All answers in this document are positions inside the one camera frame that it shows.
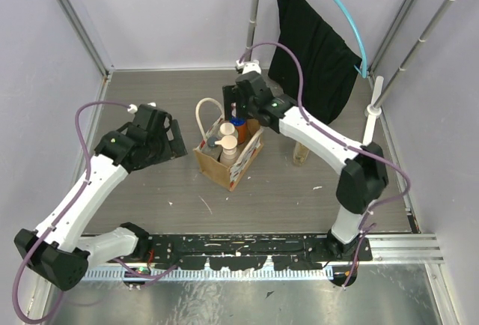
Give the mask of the orange bottle blue cap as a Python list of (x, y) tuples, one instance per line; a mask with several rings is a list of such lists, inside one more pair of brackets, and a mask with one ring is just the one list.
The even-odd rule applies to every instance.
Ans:
[(232, 117), (230, 119), (230, 122), (234, 125), (235, 130), (237, 131), (238, 144), (239, 145), (243, 144), (246, 141), (247, 135), (248, 135), (248, 127), (247, 127), (246, 119)]

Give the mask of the cream round cap bottle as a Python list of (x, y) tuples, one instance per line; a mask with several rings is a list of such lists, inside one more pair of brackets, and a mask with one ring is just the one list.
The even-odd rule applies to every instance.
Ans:
[(235, 126), (232, 123), (225, 121), (219, 127), (218, 137), (222, 138), (224, 136), (234, 136), (235, 132)]

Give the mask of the clear amber liquid bottle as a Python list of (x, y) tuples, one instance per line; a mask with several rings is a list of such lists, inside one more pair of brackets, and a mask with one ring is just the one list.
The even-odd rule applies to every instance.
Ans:
[(293, 164), (296, 166), (304, 165), (309, 153), (310, 150), (306, 146), (300, 142), (296, 142), (293, 149)]

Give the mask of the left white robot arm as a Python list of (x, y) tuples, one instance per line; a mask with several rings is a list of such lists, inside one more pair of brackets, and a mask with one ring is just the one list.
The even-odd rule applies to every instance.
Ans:
[(141, 262), (149, 256), (149, 233), (131, 222), (95, 237), (82, 234), (129, 174), (187, 154), (171, 114), (153, 103), (131, 105), (128, 111), (134, 118), (100, 139), (63, 201), (33, 231), (23, 228), (14, 238), (27, 268), (62, 291), (75, 287), (93, 267), (120, 257)]

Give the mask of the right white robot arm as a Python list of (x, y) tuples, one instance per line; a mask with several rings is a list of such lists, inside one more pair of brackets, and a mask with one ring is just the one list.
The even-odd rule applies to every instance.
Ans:
[(382, 148), (362, 145), (320, 124), (286, 94), (274, 96), (257, 72), (239, 76), (234, 85), (222, 88), (225, 115), (253, 119), (304, 145), (324, 160), (339, 176), (336, 220), (326, 235), (332, 259), (346, 260), (359, 244), (361, 222), (367, 208), (377, 200), (389, 180)]

